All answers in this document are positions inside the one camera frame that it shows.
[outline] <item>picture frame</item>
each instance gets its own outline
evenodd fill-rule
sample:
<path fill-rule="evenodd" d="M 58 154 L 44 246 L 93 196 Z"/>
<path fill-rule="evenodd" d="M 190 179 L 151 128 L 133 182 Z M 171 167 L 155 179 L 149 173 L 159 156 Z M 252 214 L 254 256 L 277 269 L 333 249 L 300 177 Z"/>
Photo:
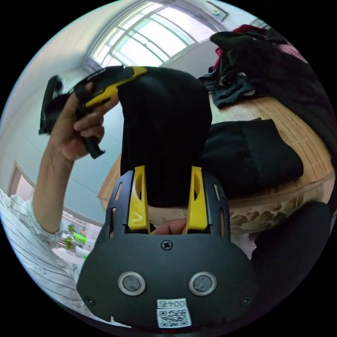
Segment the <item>picture frame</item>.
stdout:
<path fill-rule="evenodd" d="M 208 9 L 209 14 L 220 23 L 224 22 L 229 15 L 226 11 L 209 1 L 205 2 L 205 7 Z"/>

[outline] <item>qr code label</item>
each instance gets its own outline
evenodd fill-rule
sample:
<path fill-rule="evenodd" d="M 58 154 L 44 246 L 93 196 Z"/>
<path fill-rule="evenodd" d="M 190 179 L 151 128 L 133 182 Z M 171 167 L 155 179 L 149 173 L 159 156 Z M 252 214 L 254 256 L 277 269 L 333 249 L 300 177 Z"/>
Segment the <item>qr code label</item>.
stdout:
<path fill-rule="evenodd" d="M 186 299 L 157 301 L 157 320 L 160 328 L 184 328 L 191 326 L 191 317 Z"/>

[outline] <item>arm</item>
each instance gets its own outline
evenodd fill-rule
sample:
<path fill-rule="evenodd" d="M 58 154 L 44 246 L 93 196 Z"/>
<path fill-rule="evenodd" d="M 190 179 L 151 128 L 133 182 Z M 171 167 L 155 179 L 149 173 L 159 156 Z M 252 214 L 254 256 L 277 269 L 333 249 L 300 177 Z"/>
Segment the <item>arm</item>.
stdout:
<path fill-rule="evenodd" d="M 60 228 L 63 203 L 74 162 L 51 145 L 43 154 L 38 181 L 33 196 L 33 210 L 41 227 L 56 233 Z"/>

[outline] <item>folded black clothing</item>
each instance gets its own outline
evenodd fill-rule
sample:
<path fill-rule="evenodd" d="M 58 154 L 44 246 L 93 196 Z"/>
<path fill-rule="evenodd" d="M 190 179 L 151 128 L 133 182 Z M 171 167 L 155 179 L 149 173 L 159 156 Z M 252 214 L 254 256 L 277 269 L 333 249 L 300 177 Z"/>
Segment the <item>folded black clothing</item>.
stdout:
<path fill-rule="evenodd" d="M 271 119 L 213 124 L 199 164 L 220 180 L 229 198 L 303 175 L 300 157 L 282 140 Z"/>

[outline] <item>red cloth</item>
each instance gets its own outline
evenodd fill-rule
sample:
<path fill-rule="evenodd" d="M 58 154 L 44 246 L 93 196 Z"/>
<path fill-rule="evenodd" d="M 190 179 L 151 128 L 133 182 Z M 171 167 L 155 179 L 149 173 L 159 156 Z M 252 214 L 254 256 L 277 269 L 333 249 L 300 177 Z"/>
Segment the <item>red cloth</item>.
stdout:
<path fill-rule="evenodd" d="M 258 27 L 254 27 L 251 25 L 241 25 L 240 27 L 236 28 L 233 30 L 233 32 L 235 33 L 246 33 L 247 31 L 256 31 L 258 33 L 261 34 L 265 34 L 266 29 L 264 28 L 258 28 Z M 217 48 L 215 50 L 216 54 L 218 55 L 218 59 L 215 62 L 214 66 L 213 66 L 213 71 L 217 68 L 217 66 L 220 64 L 220 59 L 221 59 L 221 49 Z"/>

